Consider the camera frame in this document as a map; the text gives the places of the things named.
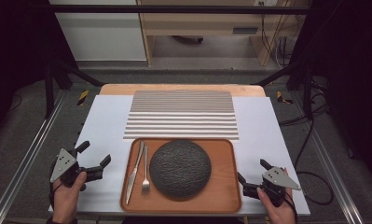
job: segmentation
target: white cabinet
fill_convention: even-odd
[[[134,0],[49,0],[52,5],[136,5]],[[76,61],[145,61],[138,14],[56,13]]]

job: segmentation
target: fork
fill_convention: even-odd
[[[148,182],[148,179],[147,179],[147,158],[148,158],[147,151],[148,151],[148,148],[145,145],[145,180],[142,183],[142,194],[148,194],[148,191],[150,191],[150,182]]]

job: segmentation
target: power outlet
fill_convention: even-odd
[[[276,7],[278,0],[255,0],[255,7]]]

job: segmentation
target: silver cutlery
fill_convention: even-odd
[[[137,173],[137,168],[139,167],[140,158],[142,157],[144,148],[145,148],[145,142],[140,141],[139,154],[137,156],[137,161],[136,161],[135,167],[133,168],[133,172],[130,174],[130,177],[128,178],[126,204],[128,204],[128,202],[130,201],[130,197],[131,197],[131,193],[132,193],[132,189],[133,189],[133,184],[135,182],[135,177],[136,177],[136,173]]]
[[[147,179],[147,161],[148,161],[148,148],[145,146],[145,180],[142,184],[142,194],[148,194],[150,191],[150,182]]]

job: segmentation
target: striped placemat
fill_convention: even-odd
[[[239,141],[229,91],[137,91],[124,140],[224,138]]]

